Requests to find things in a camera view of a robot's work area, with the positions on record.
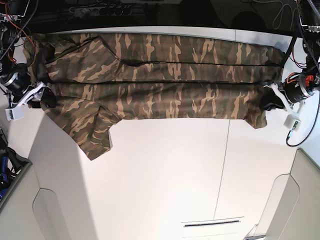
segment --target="camouflage jacket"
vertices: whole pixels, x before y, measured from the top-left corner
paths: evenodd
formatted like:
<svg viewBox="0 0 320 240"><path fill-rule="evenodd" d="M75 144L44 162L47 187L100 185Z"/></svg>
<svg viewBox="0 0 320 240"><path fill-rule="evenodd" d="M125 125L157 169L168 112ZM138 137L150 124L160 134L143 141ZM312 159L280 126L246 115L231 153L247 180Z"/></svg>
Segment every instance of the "camouflage jacket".
<svg viewBox="0 0 320 240"><path fill-rule="evenodd" d="M25 43L32 81L49 76L56 108L42 105L89 159L110 150L122 119L243 119L266 126L262 83L280 80L283 53L271 46L201 37L35 34Z"/></svg>

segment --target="robotic arm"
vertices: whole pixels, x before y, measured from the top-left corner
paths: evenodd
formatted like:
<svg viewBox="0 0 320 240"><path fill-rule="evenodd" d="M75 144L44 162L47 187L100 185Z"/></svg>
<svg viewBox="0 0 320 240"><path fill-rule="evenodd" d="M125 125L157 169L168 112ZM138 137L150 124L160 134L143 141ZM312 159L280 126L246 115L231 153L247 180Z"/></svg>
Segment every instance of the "robotic arm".
<svg viewBox="0 0 320 240"><path fill-rule="evenodd" d="M39 0L1 0L0 3L0 83L7 88L1 90L8 98L9 107L5 112L11 121L24 116L22 105L40 108L43 102L54 108L57 101L49 82L31 82L27 64L17 64L13 58L15 43L35 14Z"/></svg>
<svg viewBox="0 0 320 240"><path fill-rule="evenodd" d="M268 86L273 90L273 93L265 96L260 107L267 111L280 108L286 109L288 117L284 125L290 130L286 138L286 144L289 147L298 147L305 142L311 135L318 118L320 110L320 101L317 109L315 122L307 137L299 144L290 145L288 143L294 131L297 131L300 126L299 111L293 111L293 105L303 102L305 99L314 95L315 91L320 90L320 67L318 60L320 58L320 0L295 0L297 4L299 19L296 35L292 38L290 46L284 57L284 62L289 58L293 51L293 46L296 42L298 34L303 39L303 50L307 54L306 64L293 61L301 68L301 72L291 73L285 82L269 82Z"/></svg>

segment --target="black cable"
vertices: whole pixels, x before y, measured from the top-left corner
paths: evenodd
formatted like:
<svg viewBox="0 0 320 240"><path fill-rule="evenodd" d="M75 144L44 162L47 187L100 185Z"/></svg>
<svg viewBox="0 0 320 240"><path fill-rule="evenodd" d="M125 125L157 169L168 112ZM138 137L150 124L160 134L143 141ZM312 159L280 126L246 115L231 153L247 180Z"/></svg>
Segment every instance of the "black cable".
<svg viewBox="0 0 320 240"><path fill-rule="evenodd" d="M3 90L2 87L0 87L0 90L4 93L4 95L7 95L7 92L5 90Z"/></svg>
<svg viewBox="0 0 320 240"><path fill-rule="evenodd" d="M11 21L13 22L14 20L13 20L13 18L12 18L12 13L11 13L11 9L10 9L10 7L8 6L8 17L9 18L11 18ZM31 34L31 31L30 31L30 29L26 26L24 29L26 29L26 30L28 30L29 31L29 34L28 35L30 35ZM15 46L15 45L13 45L13 47L14 48L16 48L16 47L19 47L19 46L22 46L22 45L24 45L25 44L25 42L26 42L26 40L25 39L23 39L23 43L22 44L20 44L20 45L18 45L18 46ZM32 61L31 61L31 63L33 63L34 62L34 59L36 58L36 45L34 45L34 53L33 53L33 59L32 59Z"/></svg>
<svg viewBox="0 0 320 240"><path fill-rule="evenodd" d="M131 66L131 67L139 67L142 65L146 65L146 64L194 64L194 62L182 62L182 61L141 61L141 60L130 60L130 59L121 59L120 57L118 57L112 50L112 48L108 45L108 43L104 40L103 37L101 37L101 35L95 36L95 37L91 37L88 38L86 40L84 40L82 43L79 43L75 46L72 46L66 50L64 50L63 52L61 52L59 55L55 56L54 58L46 61L44 64L50 64L53 63L54 61L58 60L59 58L62 58L63 56L72 53L78 49L80 49L81 47L85 46L86 44L96 40L96 39L100 39L100 41L102 42L102 44L104 45L104 47L122 64ZM216 64L216 63L201 63L202 65L220 65L220 66L243 66L243 67L261 67L261 66L267 66L267 67L282 67L280 64L277 63L269 63L269 64L263 64L263 65L246 65L246 64Z"/></svg>
<svg viewBox="0 0 320 240"><path fill-rule="evenodd" d="M290 60L300 69L306 69L305 67L301 67L299 66L290 56L289 56Z"/></svg>
<svg viewBox="0 0 320 240"><path fill-rule="evenodd" d="M29 16L28 20L25 22L25 24L21 27L20 31L15 35L15 37L13 38L13 40L11 41L11 43L9 44L8 48L4 51L4 53L0 56L0 61L5 57L5 55L7 54L7 52L11 49L11 47L13 46L13 44L15 44L15 40L21 35L23 29L25 29L25 27L28 25L28 23L30 22L30 20L32 19L32 17L35 15L37 8L39 5L39 0L36 0L35 2L35 7L31 13L31 15Z"/></svg>
<svg viewBox="0 0 320 240"><path fill-rule="evenodd" d="M23 44L25 44L25 42L19 44L19 45L14 45L15 48L22 46Z"/></svg>
<svg viewBox="0 0 320 240"><path fill-rule="evenodd" d="M318 17L318 19L320 19L320 13L319 13L317 7L315 6L315 4L312 2L312 0L307 0L307 1L310 4L310 7L314 11L315 15Z"/></svg>
<svg viewBox="0 0 320 240"><path fill-rule="evenodd" d="M294 45L296 44L297 38L298 38L298 31L296 30L294 32L294 35L291 38L288 49L282 58L282 61L280 63L281 67L283 67L283 68L285 67L286 62L287 62L288 58L290 57L290 54L292 53L292 49L293 49Z"/></svg>
<svg viewBox="0 0 320 240"><path fill-rule="evenodd" d="M304 42L304 44L305 44L305 46L306 46L306 49L308 50L308 52L309 52L309 54L310 54L310 56L311 56L311 58L312 58L312 60L313 60L313 62L314 62L314 64L315 64L315 66L316 66L316 68L317 68L317 70L318 70L318 73L320 73L319 63L318 63L318 61L316 60L316 57L315 57L312 49L310 48L310 46L309 46L309 44L308 44L308 42L307 42L307 40L306 40L306 38L305 38L305 35L304 35L304 33L303 33L303 30L302 30L302 27L300 26L300 24L298 24L298 29L299 29L299 32L300 32L301 37L302 37L302 39L303 39L303 42Z"/></svg>
<svg viewBox="0 0 320 240"><path fill-rule="evenodd" d="M303 144L309 137L310 135L312 134L312 132L314 131L315 129L315 126L316 126L316 123L317 123L317 120L318 120L318 116L319 116L319 111L320 111L320 95L319 95L319 103L318 103L318 108L317 108L317 112L316 112L316 115L315 115L315 119L314 119L314 123L313 123L313 126L310 130L310 132L308 133L308 135L305 137L305 139L303 139L300 143L298 144L295 144L295 145L291 145L288 143L289 139L290 139L290 135L292 133L292 131L289 131L288 135L286 136L286 140L285 140L285 143L291 147L291 148L295 148L295 147L299 147L301 144Z"/></svg>

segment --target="black surface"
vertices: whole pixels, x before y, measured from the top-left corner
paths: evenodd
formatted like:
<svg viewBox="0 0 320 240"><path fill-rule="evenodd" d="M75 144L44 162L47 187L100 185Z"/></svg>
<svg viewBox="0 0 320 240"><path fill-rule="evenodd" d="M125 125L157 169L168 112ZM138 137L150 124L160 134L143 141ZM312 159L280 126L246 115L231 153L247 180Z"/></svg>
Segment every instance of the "black surface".
<svg viewBox="0 0 320 240"><path fill-rule="evenodd" d="M170 1L171 3L178 2L178 4L168 4L169 0L39 1L38 11L28 25L30 31L34 33L107 27L186 26L293 35L293 32L290 31L291 13L289 8L284 9L281 27L275 30L271 25L281 5L252 3L252 0ZM283 0L283 3L288 2L293 8L295 7L293 0ZM92 11L92 7L97 8L99 16L92 16L92 13L89 12L81 16L75 13L76 8Z"/></svg>

